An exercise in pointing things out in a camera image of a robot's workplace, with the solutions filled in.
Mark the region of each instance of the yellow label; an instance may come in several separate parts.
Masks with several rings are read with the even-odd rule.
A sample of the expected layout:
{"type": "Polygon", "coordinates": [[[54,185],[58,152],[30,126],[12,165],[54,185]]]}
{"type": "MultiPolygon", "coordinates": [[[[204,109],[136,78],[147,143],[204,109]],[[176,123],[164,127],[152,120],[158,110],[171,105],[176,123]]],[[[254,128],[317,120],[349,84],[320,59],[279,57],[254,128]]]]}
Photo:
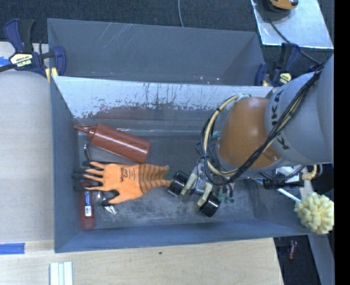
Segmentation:
{"type": "Polygon", "coordinates": [[[18,67],[23,67],[25,65],[32,63],[32,55],[31,54],[15,54],[10,58],[10,62],[12,64],[16,64],[18,67]]]}

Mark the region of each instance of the black carpet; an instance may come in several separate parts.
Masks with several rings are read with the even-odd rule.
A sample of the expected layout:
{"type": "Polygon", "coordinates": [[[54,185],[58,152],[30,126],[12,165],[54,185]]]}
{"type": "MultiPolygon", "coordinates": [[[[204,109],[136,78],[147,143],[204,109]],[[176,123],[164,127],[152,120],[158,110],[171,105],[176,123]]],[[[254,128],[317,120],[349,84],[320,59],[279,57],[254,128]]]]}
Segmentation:
{"type": "MultiPolygon", "coordinates": [[[[257,31],[250,0],[180,0],[184,27],[257,31]]],[[[318,0],[333,45],[335,45],[335,0],[318,0]]],[[[181,26],[178,0],[0,0],[0,41],[5,41],[4,24],[14,18],[34,19],[32,33],[35,43],[48,42],[47,18],[107,21],[116,23],[181,26]]],[[[264,60],[271,64],[279,59],[280,47],[262,47],[264,60]]],[[[332,51],[304,49],[314,59],[326,62],[332,51]]],[[[307,72],[311,61],[301,57],[292,69],[297,77],[307,72]]],[[[314,182],[318,193],[333,188],[333,171],[314,182]]],[[[332,249],[334,238],[330,235],[332,249]]],[[[306,236],[275,238],[285,285],[320,284],[306,236]],[[295,258],[290,260],[290,240],[298,242],[295,258]]]]}

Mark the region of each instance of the gray bin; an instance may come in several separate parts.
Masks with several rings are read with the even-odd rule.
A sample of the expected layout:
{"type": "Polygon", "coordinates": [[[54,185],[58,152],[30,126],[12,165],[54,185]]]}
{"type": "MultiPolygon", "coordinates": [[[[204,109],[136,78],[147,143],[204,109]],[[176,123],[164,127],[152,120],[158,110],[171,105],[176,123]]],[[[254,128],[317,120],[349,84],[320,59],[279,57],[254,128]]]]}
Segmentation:
{"type": "MultiPolygon", "coordinates": [[[[255,33],[71,20],[49,20],[48,27],[49,44],[63,45],[68,57],[65,76],[51,82],[55,252],[309,233],[292,200],[253,180],[239,181],[234,202],[222,203],[213,217],[198,211],[199,195],[174,197],[166,187],[116,205],[116,215],[93,193],[96,227],[82,230],[79,194],[73,190],[78,181],[71,174],[86,159],[89,141],[74,124],[103,123],[150,140],[146,162],[168,165],[166,178],[172,179],[178,170],[191,173],[201,129],[225,99],[238,93],[266,97],[271,88],[253,86],[263,61],[255,33]],[[149,62],[140,66],[143,61],[149,62]]],[[[94,160],[131,163],[94,147],[90,154],[94,160]]]]}

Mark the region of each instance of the yellow sponge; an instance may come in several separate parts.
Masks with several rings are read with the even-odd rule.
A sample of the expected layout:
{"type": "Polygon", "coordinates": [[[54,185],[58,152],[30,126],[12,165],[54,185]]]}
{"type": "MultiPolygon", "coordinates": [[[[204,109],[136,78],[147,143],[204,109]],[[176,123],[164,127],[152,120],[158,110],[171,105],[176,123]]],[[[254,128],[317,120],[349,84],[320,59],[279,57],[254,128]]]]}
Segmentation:
{"type": "Polygon", "coordinates": [[[300,222],[317,234],[326,234],[335,225],[335,203],[325,195],[309,193],[296,202],[294,211],[300,222]]]}

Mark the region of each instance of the brown bottle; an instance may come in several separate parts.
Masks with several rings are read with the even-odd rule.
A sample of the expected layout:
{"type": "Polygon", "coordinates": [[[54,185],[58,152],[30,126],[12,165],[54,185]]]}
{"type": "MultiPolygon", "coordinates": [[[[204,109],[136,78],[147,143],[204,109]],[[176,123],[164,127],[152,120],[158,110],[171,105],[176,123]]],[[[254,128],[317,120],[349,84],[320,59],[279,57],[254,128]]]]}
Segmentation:
{"type": "Polygon", "coordinates": [[[110,151],[137,163],[143,164],[150,151],[150,141],[102,123],[93,126],[73,126],[73,128],[87,133],[87,139],[92,146],[110,151]]]}

